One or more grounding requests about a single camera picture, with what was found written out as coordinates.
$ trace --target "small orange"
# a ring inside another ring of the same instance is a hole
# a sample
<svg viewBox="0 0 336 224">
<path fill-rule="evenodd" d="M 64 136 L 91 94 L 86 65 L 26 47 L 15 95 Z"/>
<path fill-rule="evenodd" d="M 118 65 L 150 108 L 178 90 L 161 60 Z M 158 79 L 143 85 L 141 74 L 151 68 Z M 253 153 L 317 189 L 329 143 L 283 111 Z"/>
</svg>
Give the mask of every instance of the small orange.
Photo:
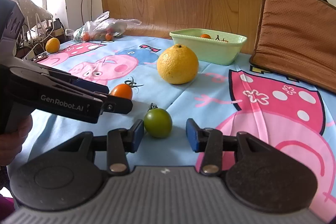
<svg viewBox="0 0 336 224">
<path fill-rule="evenodd" d="M 208 38 L 208 39 L 211 39 L 211 36 L 209 36 L 208 34 L 204 33 L 201 35 L 202 38 Z"/>
<path fill-rule="evenodd" d="M 88 32 L 84 32 L 83 35 L 82 35 L 82 39 L 83 39 L 84 42 L 90 41 L 90 39 L 91 39 L 90 34 Z"/>
<path fill-rule="evenodd" d="M 106 41 L 111 41 L 112 38 L 113 38 L 113 36 L 112 36 L 110 33 L 107 33 L 107 34 L 105 35 L 105 39 L 106 39 Z"/>
<path fill-rule="evenodd" d="M 60 42 L 56 37 L 53 37 L 51 39 L 48 40 L 48 42 L 45 45 L 45 50 L 48 53 L 55 53 L 59 51 L 59 47 L 60 47 Z"/>
</svg>

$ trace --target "green tomato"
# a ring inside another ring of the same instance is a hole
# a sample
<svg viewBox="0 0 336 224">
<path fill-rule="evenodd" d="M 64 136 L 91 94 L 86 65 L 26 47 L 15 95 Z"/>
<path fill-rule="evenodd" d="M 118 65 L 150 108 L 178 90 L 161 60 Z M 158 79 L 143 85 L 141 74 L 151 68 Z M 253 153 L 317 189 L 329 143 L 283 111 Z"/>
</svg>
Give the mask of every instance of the green tomato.
<svg viewBox="0 0 336 224">
<path fill-rule="evenodd" d="M 143 123 L 146 131 L 155 138 L 167 138 L 173 127 L 169 113 L 162 108 L 150 109 Z"/>
</svg>

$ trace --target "pink cartoon pig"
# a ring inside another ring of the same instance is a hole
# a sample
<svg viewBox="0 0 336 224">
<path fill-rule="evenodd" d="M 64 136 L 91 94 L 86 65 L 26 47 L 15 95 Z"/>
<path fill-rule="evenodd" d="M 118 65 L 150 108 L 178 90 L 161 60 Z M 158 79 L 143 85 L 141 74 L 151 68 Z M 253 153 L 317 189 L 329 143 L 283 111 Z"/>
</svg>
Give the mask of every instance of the pink cartoon pig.
<svg viewBox="0 0 336 224">
<path fill-rule="evenodd" d="M 230 71 L 231 100 L 236 113 L 216 129 L 234 136 L 246 131 L 308 166 L 318 180 L 318 190 L 310 209 L 327 223 L 336 214 L 336 199 L 331 195 L 336 163 L 332 150 L 322 137 L 325 113 L 318 91 L 287 83 Z M 205 103 L 226 104 L 202 95 Z M 199 169 L 203 155 L 196 164 Z M 223 170 L 234 164 L 232 152 L 223 152 Z"/>
<path fill-rule="evenodd" d="M 49 55 L 46 59 L 43 59 L 42 61 L 38 62 L 42 65 L 53 67 L 56 66 L 65 60 L 67 60 L 69 57 L 76 56 L 79 54 L 83 54 L 89 51 L 92 51 L 96 48 L 102 47 L 105 45 L 97 44 L 97 43 L 91 43 L 91 42 L 83 42 L 83 43 L 76 43 L 74 45 L 71 45 L 60 52 L 57 52 L 55 54 Z"/>
<path fill-rule="evenodd" d="M 105 56 L 95 63 L 80 63 L 69 70 L 69 73 L 84 80 L 107 85 L 109 80 L 129 74 L 137 65 L 138 60 L 135 57 L 112 55 Z"/>
</svg>

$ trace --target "orange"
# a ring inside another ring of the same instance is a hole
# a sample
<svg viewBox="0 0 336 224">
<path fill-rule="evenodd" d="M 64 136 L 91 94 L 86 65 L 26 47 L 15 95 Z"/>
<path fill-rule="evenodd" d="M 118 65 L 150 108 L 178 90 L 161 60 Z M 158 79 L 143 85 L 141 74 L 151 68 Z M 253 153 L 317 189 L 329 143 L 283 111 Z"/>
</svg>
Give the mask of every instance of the orange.
<svg viewBox="0 0 336 224">
<path fill-rule="evenodd" d="M 209 36 L 209 35 L 206 34 L 206 33 L 202 34 L 201 37 L 202 37 L 202 38 L 209 38 L 209 39 L 211 39 L 211 36 Z"/>
<path fill-rule="evenodd" d="M 106 41 L 111 41 L 112 38 L 113 38 L 113 36 L 112 36 L 110 33 L 107 33 L 107 34 L 105 35 L 105 39 L 106 39 Z"/>
<path fill-rule="evenodd" d="M 82 35 L 82 40 L 83 40 L 84 42 L 88 42 L 88 41 L 91 40 L 91 37 L 90 37 L 89 32 L 84 32 L 84 33 L 83 33 L 83 35 Z"/>
<path fill-rule="evenodd" d="M 51 39 L 48 40 L 48 42 L 45 45 L 45 50 L 48 53 L 55 53 L 58 52 L 60 47 L 60 42 L 57 38 L 53 37 Z"/>
<path fill-rule="evenodd" d="M 176 44 L 166 49 L 157 60 L 159 75 L 170 84 L 184 84 L 198 72 L 196 54 L 188 47 Z"/>
</svg>

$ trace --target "cherry tomato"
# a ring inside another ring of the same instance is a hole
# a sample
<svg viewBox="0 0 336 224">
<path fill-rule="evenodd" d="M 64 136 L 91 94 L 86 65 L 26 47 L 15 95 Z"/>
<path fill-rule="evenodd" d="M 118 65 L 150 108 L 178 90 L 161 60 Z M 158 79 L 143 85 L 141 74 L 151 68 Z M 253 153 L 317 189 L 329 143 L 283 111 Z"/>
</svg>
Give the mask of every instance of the cherry tomato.
<svg viewBox="0 0 336 224">
<path fill-rule="evenodd" d="M 206 34 L 206 33 L 202 34 L 201 37 L 202 37 L 202 38 L 209 38 L 209 39 L 211 39 L 211 36 L 209 36 L 209 35 Z"/>
<path fill-rule="evenodd" d="M 95 40 L 95 41 L 100 41 L 100 34 L 96 34 L 96 35 L 94 36 L 94 40 Z"/>
<path fill-rule="evenodd" d="M 126 98 L 132 100 L 133 91 L 132 87 L 128 84 L 120 84 L 117 85 L 114 89 L 112 89 L 111 95 Z"/>
<path fill-rule="evenodd" d="M 173 128 L 169 113 L 155 104 L 151 104 L 143 119 L 143 124 L 146 131 L 154 138 L 167 138 Z"/>
<path fill-rule="evenodd" d="M 112 89 L 112 91 L 110 92 L 110 95 L 132 100 L 132 97 L 133 97 L 132 88 L 143 86 L 143 85 L 136 85 L 136 84 L 137 83 L 134 82 L 134 79 L 132 77 L 132 80 L 127 80 L 125 81 L 124 84 L 119 84 L 115 86 L 114 89 Z"/>
<path fill-rule="evenodd" d="M 90 41 L 90 39 L 91 39 L 90 34 L 88 32 L 84 32 L 83 35 L 82 35 L 82 39 L 85 42 Z"/>
<path fill-rule="evenodd" d="M 111 41 L 112 38 L 113 38 L 113 36 L 112 36 L 110 33 L 107 33 L 107 34 L 105 35 L 105 39 L 106 39 L 106 41 Z"/>
<path fill-rule="evenodd" d="M 106 30 L 107 30 L 107 33 L 114 33 L 114 30 L 112 27 L 108 27 Z"/>
</svg>

